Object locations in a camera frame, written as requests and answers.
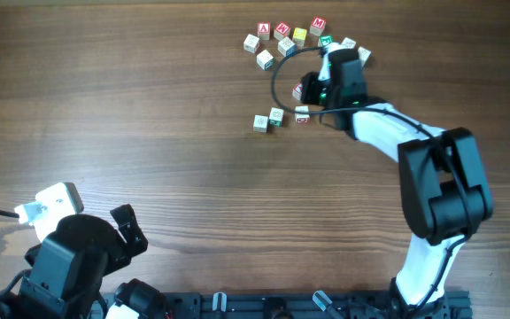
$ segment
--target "wooden table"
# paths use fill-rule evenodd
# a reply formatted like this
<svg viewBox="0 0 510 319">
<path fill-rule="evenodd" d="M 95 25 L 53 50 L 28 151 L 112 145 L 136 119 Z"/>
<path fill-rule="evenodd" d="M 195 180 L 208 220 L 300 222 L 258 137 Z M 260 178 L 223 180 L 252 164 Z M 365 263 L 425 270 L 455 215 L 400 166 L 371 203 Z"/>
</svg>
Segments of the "wooden table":
<svg viewBox="0 0 510 319">
<path fill-rule="evenodd" d="M 314 15 L 373 52 L 370 93 L 476 135 L 496 211 L 447 286 L 471 291 L 475 317 L 510 318 L 510 2 L 0 9 L 0 208 L 62 181 L 87 214 L 132 204 L 150 248 L 105 292 L 133 277 L 162 292 L 387 288 L 410 239 L 397 165 L 317 119 L 252 132 L 274 104 L 243 39 L 259 20 Z M 320 65 L 285 65 L 281 99 L 296 105 L 291 88 Z M 0 217 L 0 289 L 36 244 Z"/>
</svg>

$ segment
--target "wooden tabletop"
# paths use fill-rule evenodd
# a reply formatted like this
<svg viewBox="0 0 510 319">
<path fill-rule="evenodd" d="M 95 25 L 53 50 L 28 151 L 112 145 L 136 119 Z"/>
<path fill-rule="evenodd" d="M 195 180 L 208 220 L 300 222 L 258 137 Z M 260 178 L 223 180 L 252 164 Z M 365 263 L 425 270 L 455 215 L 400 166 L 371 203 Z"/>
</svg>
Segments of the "wooden tabletop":
<svg viewBox="0 0 510 319">
<path fill-rule="evenodd" d="M 147 4 L 0 9 L 0 208 L 74 182 L 86 214 L 130 203 L 149 251 L 104 279 L 162 292 L 386 289 L 410 230 L 398 167 L 344 133 L 295 124 L 252 131 L 274 106 L 270 72 L 242 47 L 256 23 L 309 27 L 373 52 L 369 92 L 399 111 L 476 136 L 492 219 L 446 286 L 476 318 L 510 318 L 510 2 Z M 307 45 L 315 45 L 309 35 Z M 277 41 L 262 47 L 277 59 Z M 285 65 L 289 105 L 321 60 Z M 0 217 L 0 290 L 36 245 Z"/>
</svg>

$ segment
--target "toy block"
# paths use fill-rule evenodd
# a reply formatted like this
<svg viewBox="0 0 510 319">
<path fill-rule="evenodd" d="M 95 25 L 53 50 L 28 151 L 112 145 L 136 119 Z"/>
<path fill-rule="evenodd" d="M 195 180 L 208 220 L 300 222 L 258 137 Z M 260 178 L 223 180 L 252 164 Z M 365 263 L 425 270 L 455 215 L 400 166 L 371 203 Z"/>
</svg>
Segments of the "toy block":
<svg viewBox="0 0 510 319">
<path fill-rule="evenodd" d="M 364 66 L 367 62 L 367 59 L 371 55 L 371 51 L 364 47 L 359 47 L 358 49 L 359 59 L 361 60 L 361 66 Z"/>
<path fill-rule="evenodd" d="M 255 121 L 253 122 L 253 130 L 255 132 L 266 133 L 268 122 L 269 118 L 267 118 L 266 116 L 255 115 Z"/>
<path fill-rule="evenodd" d="M 347 37 L 342 41 L 342 45 L 348 49 L 355 48 L 355 43 L 356 43 L 355 41 Z"/>
<path fill-rule="evenodd" d="M 283 109 L 271 108 L 271 115 L 269 115 L 269 122 L 271 125 L 275 125 L 277 127 L 282 126 L 282 116 L 284 115 Z"/>
<path fill-rule="evenodd" d="M 294 29 L 294 34 L 292 35 L 292 41 L 297 44 L 297 47 L 302 48 L 305 46 L 307 31 L 303 28 L 296 27 Z"/>
<path fill-rule="evenodd" d="M 294 108 L 296 112 L 307 112 L 308 106 L 297 106 Z M 295 113 L 295 119 L 297 120 L 297 124 L 306 124 L 310 123 L 310 115 L 309 114 L 298 114 Z"/>
<path fill-rule="evenodd" d="M 302 83 L 297 84 L 297 86 L 292 89 L 292 96 L 298 101 L 302 99 Z"/>
<path fill-rule="evenodd" d="M 323 35 L 318 39 L 318 46 L 326 46 L 332 42 L 334 42 L 334 37 L 332 35 Z"/>
<path fill-rule="evenodd" d="M 251 53 L 257 52 L 259 48 L 259 39 L 255 35 L 247 35 L 245 41 L 243 41 L 243 48 Z"/>
<path fill-rule="evenodd" d="M 274 29 L 273 36 L 275 39 L 281 41 L 285 37 L 289 37 L 290 35 L 290 27 L 288 24 L 281 22 L 278 26 Z"/>
<path fill-rule="evenodd" d="M 258 23 L 257 36 L 261 40 L 268 40 L 271 37 L 271 24 L 269 22 Z"/>
<path fill-rule="evenodd" d="M 279 52 L 285 57 L 292 54 L 296 48 L 297 46 L 288 37 L 279 42 Z"/>
<path fill-rule="evenodd" d="M 312 24 L 310 25 L 310 34 L 320 36 L 326 28 L 326 20 L 320 17 L 314 17 Z"/>
<path fill-rule="evenodd" d="M 263 70 L 268 70 L 271 66 L 273 66 L 274 58 L 267 50 L 263 50 L 260 54 L 257 55 L 257 64 L 261 66 Z"/>
</svg>

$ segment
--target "wooden block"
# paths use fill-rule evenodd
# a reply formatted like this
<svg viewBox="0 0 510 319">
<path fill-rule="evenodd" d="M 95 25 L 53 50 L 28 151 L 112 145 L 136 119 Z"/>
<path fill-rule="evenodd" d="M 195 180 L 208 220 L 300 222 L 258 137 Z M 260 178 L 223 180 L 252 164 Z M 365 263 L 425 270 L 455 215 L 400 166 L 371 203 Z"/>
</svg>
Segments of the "wooden block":
<svg viewBox="0 0 510 319">
<path fill-rule="evenodd" d="M 334 37 L 332 35 L 323 35 L 318 38 L 318 46 L 326 46 L 332 42 L 334 42 Z"/>
<path fill-rule="evenodd" d="M 342 41 L 342 45 L 348 49 L 353 49 L 355 48 L 355 41 L 353 41 L 352 39 L 346 37 L 343 41 Z"/>
<path fill-rule="evenodd" d="M 308 112 L 308 106 L 297 106 L 294 108 L 297 112 Z M 297 119 L 297 124 L 307 124 L 310 123 L 310 115 L 308 114 L 297 114 L 295 113 L 295 119 Z"/>
<path fill-rule="evenodd" d="M 263 50 L 260 54 L 257 55 L 257 64 L 261 66 L 263 70 L 268 70 L 271 66 L 273 66 L 274 58 L 267 50 Z"/>
<path fill-rule="evenodd" d="M 302 48 L 305 46 L 305 40 L 306 40 L 306 29 L 296 27 L 294 29 L 294 34 L 292 35 L 292 41 L 297 44 L 298 48 Z"/>
<path fill-rule="evenodd" d="M 271 108 L 271 115 L 269 115 L 269 122 L 271 123 L 271 125 L 281 127 L 283 115 L 284 115 L 283 109 L 278 109 L 276 107 L 273 107 L 273 108 Z"/>
<path fill-rule="evenodd" d="M 302 83 L 297 84 L 297 86 L 292 89 L 292 96 L 298 101 L 302 99 Z"/>
<path fill-rule="evenodd" d="M 273 36 L 275 39 L 281 41 L 285 37 L 289 37 L 290 35 L 290 26 L 284 22 L 279 23 L 278 26 L 274 29 Z"/>
<path fill-rule="evenodd" d="M 269 122 L 269 118 L 262 115 L 255 115 L 255 121 L 253 122 L 253 130 L 255 132 L 267 132 L 267 123 Z"/>
<path fill-rule="evenodd" d="M 310 34 L 320 36 L 326 28 L 326 20 L 320 17 L 314 17 L 312 24 L 310 25 Z"/>
<path fill-rule="evenodd" d="M 255 35 L 247 35 L 245 41 L 243 41 L 243 48 L 251 53 L 257 52 L 259 48 L 259 39 Z"/>
<path fill-rule="evenodd" d="M 257 36 L 261 40 L 268 40 L 271 37 L 271 24 L 269 22 L 258 23 Z"/>
<path fill-rule="evenodd" d="M 359 47 L 358 49 L 359 59 L 361 60 L 361 66 L 364 66 L 367 62 L 367 59 L 371 55 L 371 51 L 364 47 Z"/>
<path fill-rule="evenodd" d="M 279 52 L 285 57 L 292 54 L 296 49 L 297 46 L 288 37 L 279 41 Z"/>
</svg>

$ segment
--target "cube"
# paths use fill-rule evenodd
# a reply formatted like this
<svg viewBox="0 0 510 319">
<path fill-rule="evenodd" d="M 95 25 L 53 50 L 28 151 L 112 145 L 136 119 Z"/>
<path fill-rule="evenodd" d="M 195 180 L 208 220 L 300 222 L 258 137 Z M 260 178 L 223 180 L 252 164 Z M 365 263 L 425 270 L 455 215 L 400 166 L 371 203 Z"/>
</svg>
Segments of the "cube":
<svg viewBox="0 0 510 319">
<path fill-rule="evenodd" d="M 298 101 L 302 99 L 302 83 L 297 84 L 297 86 L 292 89 L 292 96 Z"/>
<path fill-rule="evenodd" d="M 342 45 L 348 49 L 353 49 L 355 48 L 355 41 L 353 41 L 352 39 L 346 37 L 343 41 L 342 41 Z"/>
<path fill-rule="evenodd" d="M 290 35 L 290 27 L 288 24 L 281 22 L 278 26 L 274 29 L 273 36 L 275 39 L 281 41 L 285 37 L 289 37 Z"/>
<path fill-rule="evenodd" d="M 364 66 L 367 62 L 367 59 L 371 55 L 371 51 L 364 47 L 359 47 L 358 49 L 359 59 L 361 60 L 361 66 Z"/>
<path fill-rule="evenodd" d="M 305 46 L 306 33 L 307 31 L 303 28 L 297 27 L 294 29 L 292 41 L 297 44 L 297 47 L 302 48 Z"/>
<path fill-rule="evenodd" d="M 276 127 L 282 126 L 282 116 L 284 115 L 283 109 L 271 108 L 271 115 L 269 115 L 269 122 L 271 125 L 275 125 Z"/>
<path fill-rule="evenodd" d="M 318 39 L 318 46 L 326 46 L 332 42 L 334 42 L 332 35 L 323 35 Z"/>
<path fill-rule="evenodd" d="M 274 58 L 267 50 L 263 50 L 257 55 L 257 64 L 261 66 L 263 70 L 268 70 L 271 66 L 273 66 L 273 62 Z"/>
<path fill-rule="evenodd" d="M 296 112 L 307 112 L 308 106 L 297 106 L 294 108 Z M 295 119 L 297 120 L 297 124 L 306 124 L 310 123 L 310 115 L 309 114 L 298 114 L 295 113 Z"/>
<path fill-rule="evenodd" d="M 253 130 L 255 132 L 266 133 L 268 122 L 269 118 L 267 118 L 266 116 L 255 115 L 255 121 L 253 122 Z"/>
<path fill-rule="evenodd" d="M 259 48 L 259 39 L 255 35 L 247 35 L 245 41 L 243 41 L 243 48 L 251 53 L 257 52 Z"/>
<path fill-rule="evenodd" d="M 271 37 L 271 24 L 269 22 L 258 23 L 257 36 L 261 40 L 268 40 Z"/>
<path fill-rule="evenodd" d="M 326 20 L 320 17 L 314 17 L 312 24 L 310 25 L 310 34 L 320 36 L 326 28 Z"/>
<path fill-rule="evenodd" d="M 292 54 L 296 48 L 297 46 L 288 37 L 279 42 L 279 52 L 285 57 Z"/>
</svg>

